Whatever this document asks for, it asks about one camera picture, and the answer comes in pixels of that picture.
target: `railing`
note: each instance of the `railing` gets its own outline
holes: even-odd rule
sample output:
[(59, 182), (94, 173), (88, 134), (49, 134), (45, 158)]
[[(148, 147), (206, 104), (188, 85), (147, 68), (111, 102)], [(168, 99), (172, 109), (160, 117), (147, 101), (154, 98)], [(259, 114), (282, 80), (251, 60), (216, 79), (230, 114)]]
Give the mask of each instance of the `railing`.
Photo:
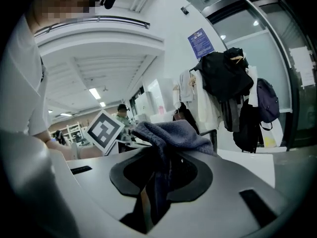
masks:
[(150, 27), (150, 23), (144, 22), (142, 20), (134, 19), (134, 18), (100, 15), (100, 16), (93, 16), (90, 18), (70, 19), (64, 23), (57, 23), (48, 27), (44, 27), (35, 33), (35, 37), (40, 36), (42, 34), (47, 34), (51, 30), (54, 30), (56, 28), (63, 27), (66, 25), (79, 24), (79, 23), (94, 23), (94, 22), (120, 22), (120, 23), (127, 23), (127, 24), (141, 26), (146, 29)]

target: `fluorescent light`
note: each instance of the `fluorescent light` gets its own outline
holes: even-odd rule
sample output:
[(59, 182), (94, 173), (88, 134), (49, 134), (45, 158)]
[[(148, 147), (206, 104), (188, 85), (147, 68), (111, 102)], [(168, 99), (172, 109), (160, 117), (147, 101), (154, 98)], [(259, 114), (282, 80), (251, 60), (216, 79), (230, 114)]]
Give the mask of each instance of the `fluorescent light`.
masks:
[(95, 88), (89, 89), (89, 91), (95, 97), (96, 100), (100, 99), (100, 95)]
[(61, 116), (65, 116), (65, 117), (71, 117), (72, 116), (71, 114), (65, 114), (65, 113), (61, 113), (60, 115)]

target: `black backpack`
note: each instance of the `black backpack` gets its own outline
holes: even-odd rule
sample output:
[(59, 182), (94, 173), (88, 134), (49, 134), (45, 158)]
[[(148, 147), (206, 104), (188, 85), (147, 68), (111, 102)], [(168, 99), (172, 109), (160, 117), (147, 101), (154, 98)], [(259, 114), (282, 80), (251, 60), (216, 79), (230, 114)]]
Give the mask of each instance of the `black backpack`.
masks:
[(258, 78), (257, 83), (260, 122), (272, 122), (279, 118), (278, 97), (270, 83), (263, 78)]
[(263, 138), (259, 123), (259, 108), (249, 105), (249, 100), (243, 103), (239, 128), (239, 132), (233, 133), (234, 142), (242, 151), (255, 153), (258, 142), (263, 144)]

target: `purple backpack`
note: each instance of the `purple backpack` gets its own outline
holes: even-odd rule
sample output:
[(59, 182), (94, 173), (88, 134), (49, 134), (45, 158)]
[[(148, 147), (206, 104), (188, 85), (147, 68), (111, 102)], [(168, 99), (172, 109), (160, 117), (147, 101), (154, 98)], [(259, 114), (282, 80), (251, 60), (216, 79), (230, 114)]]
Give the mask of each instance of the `purple backpack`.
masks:
[(278, 97), (270, 83), (258, 78), (257, 84), (260, 122), (272, 122), (279, 117)]

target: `blue poster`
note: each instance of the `blue poster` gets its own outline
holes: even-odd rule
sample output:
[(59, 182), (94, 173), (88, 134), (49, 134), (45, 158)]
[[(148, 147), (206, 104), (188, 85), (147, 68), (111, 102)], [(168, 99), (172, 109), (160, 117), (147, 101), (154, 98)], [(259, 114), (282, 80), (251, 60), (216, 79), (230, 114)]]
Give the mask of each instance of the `blue poster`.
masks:
[(190, 45), (192, 45), (197, 59), (214, 51), (210, 40), (208, 39), (206, 33), (202, 28), (189, 36), (188, 40), (190, 42)]

